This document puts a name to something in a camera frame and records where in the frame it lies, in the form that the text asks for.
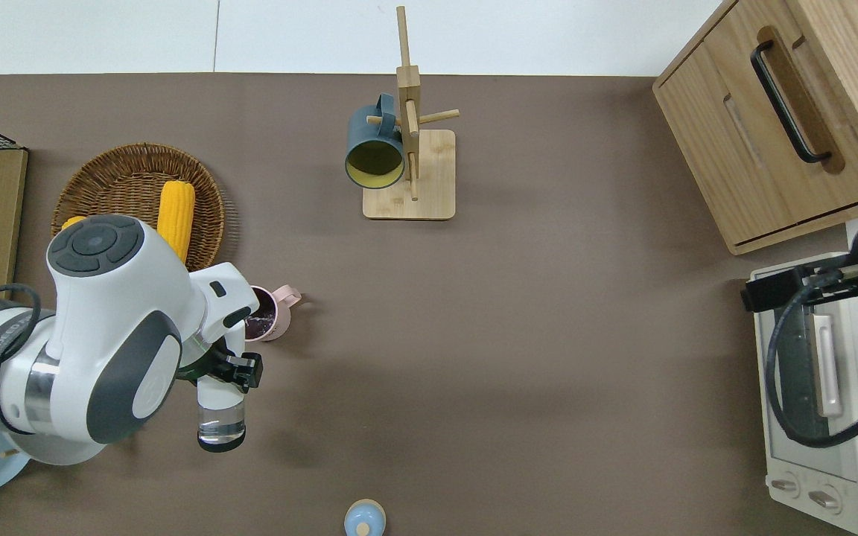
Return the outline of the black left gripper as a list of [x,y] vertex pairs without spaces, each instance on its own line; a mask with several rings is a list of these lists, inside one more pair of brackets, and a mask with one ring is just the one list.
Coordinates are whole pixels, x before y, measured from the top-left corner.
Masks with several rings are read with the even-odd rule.
[[210,373],[221,381],[235,381],[235,364],[228,362],[225,357],[212,359],[212,351],[207,348],[194,362],[184,364],[176,370],[176,379],[196,383],[198,379]]

